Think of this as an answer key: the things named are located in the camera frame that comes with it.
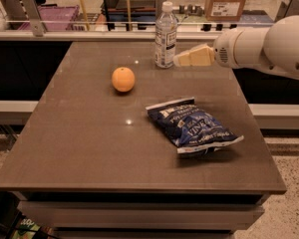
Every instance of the box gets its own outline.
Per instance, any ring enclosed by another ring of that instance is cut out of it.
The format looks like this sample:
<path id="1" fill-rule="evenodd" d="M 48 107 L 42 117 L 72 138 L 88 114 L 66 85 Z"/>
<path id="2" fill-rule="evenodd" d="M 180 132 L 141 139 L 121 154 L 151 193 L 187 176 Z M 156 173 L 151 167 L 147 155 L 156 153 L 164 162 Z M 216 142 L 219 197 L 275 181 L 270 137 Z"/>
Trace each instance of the box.
<path id="1" fill-rule="evenodd" d="M 205 0 L 208 21 L 239 21 L 246 0 Z"/>
<path id="2" fill-rule="evenodd" d="M 246 0 L 206 0 L 208 21 L 239 21 Z"/>

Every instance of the water bottle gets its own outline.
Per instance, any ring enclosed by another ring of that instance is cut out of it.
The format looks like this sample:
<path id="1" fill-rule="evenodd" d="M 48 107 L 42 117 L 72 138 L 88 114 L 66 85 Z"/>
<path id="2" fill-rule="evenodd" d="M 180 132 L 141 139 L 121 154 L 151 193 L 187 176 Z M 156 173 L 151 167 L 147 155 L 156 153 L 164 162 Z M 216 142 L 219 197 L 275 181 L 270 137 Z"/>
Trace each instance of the water bottle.
<path id="1" fill-rule="evenodd" d="M 161 68 L 169 68 L 176 51 L 177 18 L 169 1 L 162 3 L 161 11 L 155 22 L 155 62 Z"/>

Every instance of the bottle cap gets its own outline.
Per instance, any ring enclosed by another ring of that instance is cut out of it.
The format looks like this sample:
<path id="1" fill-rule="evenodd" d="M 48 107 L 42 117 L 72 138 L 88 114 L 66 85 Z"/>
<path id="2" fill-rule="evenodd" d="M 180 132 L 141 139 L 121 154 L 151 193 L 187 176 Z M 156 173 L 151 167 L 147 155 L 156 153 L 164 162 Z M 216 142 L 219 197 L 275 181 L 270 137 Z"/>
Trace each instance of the bottle cap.
<path id="1" fill-rule="evenodd" d="M 163 2 L 161 10 L 163 12 L 172 12 L 172 2 L 169 2 L 169 1 Z"/>

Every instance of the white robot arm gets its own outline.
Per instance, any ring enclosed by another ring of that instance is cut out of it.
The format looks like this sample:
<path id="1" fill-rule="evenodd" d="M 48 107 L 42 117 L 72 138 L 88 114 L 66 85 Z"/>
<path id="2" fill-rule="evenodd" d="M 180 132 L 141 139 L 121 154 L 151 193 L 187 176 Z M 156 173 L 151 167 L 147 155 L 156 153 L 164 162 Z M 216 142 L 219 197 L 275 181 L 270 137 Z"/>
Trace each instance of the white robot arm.
<path id="1" fill-rule="evenodd" d="M 215 40 L 213 50 L 220 66 L 299 80 L 299 16 L 270 28 L 226 31 Z"/>

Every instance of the blue chip bag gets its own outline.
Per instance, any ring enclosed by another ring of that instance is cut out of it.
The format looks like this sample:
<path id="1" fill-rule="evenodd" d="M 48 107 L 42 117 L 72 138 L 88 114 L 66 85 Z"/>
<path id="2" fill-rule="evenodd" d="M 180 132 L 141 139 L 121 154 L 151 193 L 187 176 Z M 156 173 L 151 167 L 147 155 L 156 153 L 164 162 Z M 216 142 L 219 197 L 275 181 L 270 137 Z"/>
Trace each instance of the blue chip bag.
<path id="1" fill-rule="evenodd" d="M 243 140 L 194 104 L 194 98 L 147 107 L 149 117 L 177 146 L 180 158 L 200 157 Z"/>

